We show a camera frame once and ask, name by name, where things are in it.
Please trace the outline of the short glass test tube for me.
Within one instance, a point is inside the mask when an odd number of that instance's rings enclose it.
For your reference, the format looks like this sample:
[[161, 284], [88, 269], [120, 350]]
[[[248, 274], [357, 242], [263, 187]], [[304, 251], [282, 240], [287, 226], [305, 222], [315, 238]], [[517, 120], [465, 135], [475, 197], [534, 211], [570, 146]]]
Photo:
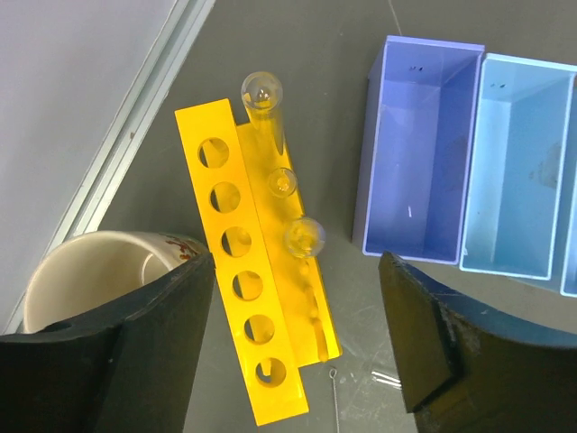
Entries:
[[297, 185], [296, 174], [288, 168], [277, 168], [268, 177], [269, 190], [277, 198], [290, 197], [296, 191]]

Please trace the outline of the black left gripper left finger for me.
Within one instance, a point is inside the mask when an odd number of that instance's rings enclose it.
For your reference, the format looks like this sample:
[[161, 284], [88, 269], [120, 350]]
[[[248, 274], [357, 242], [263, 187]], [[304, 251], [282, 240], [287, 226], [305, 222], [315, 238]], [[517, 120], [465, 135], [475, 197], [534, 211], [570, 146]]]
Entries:
[[214, 286], [202, 253], [88, 312], [2, 336], [2, 431], [180, 432]]

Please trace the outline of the long glass test tube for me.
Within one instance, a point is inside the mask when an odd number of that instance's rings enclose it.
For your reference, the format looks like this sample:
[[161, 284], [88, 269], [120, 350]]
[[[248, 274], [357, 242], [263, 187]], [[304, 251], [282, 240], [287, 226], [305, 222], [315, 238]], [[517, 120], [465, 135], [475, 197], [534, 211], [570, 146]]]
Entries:
[[328, 347], [323, 324], [319, 318], [315, 291], [309, 281], [312, 269], [309, 260], [316, 258], [324, 248], [324, 228], [315, 219], [302, 216], [288, 224], [283, 241], [288, 252], [296, 258], [298, 273], [304, 279], [301, 290], [307, 298], [308, 320], [314, 329], [318, 359], [325, 363], [328, 360]]

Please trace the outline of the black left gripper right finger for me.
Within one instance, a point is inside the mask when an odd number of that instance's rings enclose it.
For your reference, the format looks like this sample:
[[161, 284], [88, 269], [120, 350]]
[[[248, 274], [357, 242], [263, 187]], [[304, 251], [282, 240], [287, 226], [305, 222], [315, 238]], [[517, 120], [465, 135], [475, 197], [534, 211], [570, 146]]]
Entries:
[[574, 432], [576, 336], [453, 290], [393, 253], [380, 287], [420, 432]]

